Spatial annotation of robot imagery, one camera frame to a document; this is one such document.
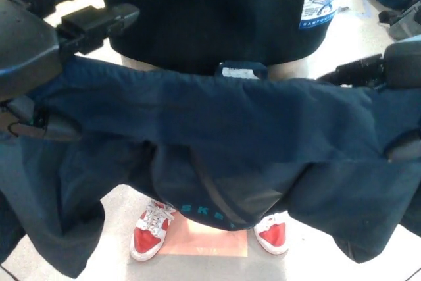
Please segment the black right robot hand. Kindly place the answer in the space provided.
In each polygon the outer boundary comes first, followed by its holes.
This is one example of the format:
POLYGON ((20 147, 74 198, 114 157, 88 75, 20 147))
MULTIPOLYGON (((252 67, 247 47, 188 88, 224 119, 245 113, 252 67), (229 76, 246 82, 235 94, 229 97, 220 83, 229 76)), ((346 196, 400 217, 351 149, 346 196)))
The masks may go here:
MULTIPOLYGON (((372 55, 338 66, 319 77, 336 86, 373 89, 420 88, 420 36, 389 45, 384 54, 372 55)), ((420 128, 397 136, 384 150, 388 161, 420 158, 420 128)))

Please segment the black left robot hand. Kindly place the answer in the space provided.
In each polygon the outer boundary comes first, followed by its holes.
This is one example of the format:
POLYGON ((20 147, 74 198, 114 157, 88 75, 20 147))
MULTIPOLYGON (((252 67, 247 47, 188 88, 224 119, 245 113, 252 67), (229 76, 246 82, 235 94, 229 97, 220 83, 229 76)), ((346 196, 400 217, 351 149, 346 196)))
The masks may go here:
POLYGON ((44 140, 80 139, 78 124, 36 106, 29 93, 50 82, 77 53, 87 55, 139 17, 131 4, 84 7, 52 26, 45 18, 73 0, 1 0, 1 132, 44 140))

